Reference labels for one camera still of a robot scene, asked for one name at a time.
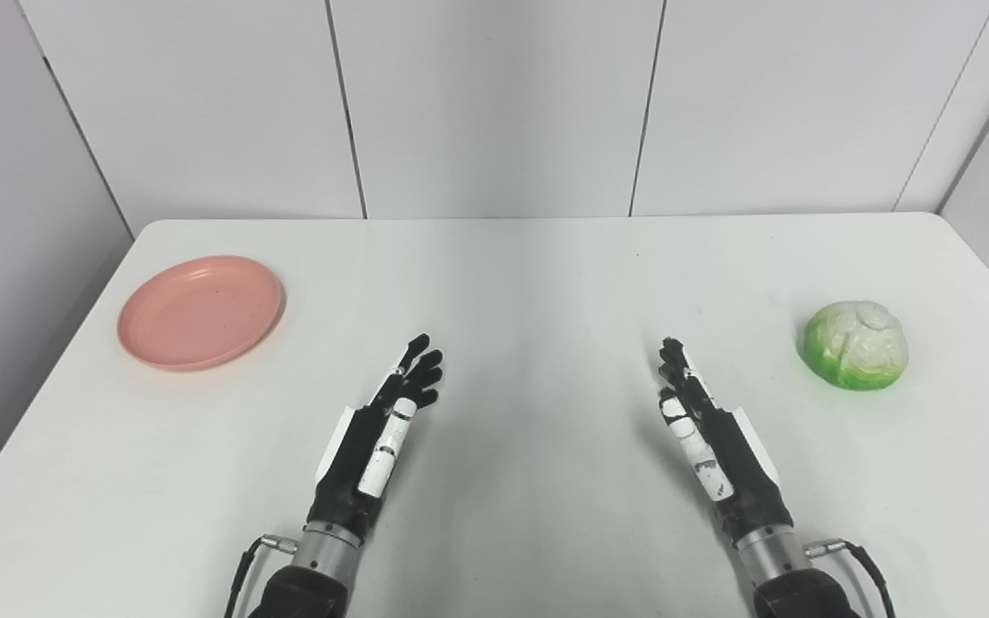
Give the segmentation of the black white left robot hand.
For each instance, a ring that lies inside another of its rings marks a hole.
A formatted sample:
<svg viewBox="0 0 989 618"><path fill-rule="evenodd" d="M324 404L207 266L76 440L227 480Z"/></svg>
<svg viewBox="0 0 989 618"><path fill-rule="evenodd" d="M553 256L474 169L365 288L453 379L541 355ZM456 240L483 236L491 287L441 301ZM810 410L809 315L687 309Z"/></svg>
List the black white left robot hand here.
<svg viewBox="0 0 989 618"><path fill-rule="evenodd" d="M416 412L439 398L442 361L443 353L432 348L427 333L409 341L370 403L345 422L315 485L307 524L344 531L359 544L372 535Z"/></svg>

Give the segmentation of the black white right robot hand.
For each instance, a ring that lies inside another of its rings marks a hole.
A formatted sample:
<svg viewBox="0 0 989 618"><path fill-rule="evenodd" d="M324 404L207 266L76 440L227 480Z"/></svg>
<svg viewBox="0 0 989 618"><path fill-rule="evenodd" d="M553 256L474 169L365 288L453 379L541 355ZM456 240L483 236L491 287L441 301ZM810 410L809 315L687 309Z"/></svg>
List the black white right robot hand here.
<svg viewBox="0 0 989 618"><path fill-rule="evenodd" d="M666 337L659 350L664 380L659 410L695 478L717 509L733 545L755 532L792 527L780 479L742 408L721 408L682 342Z"/></svg>

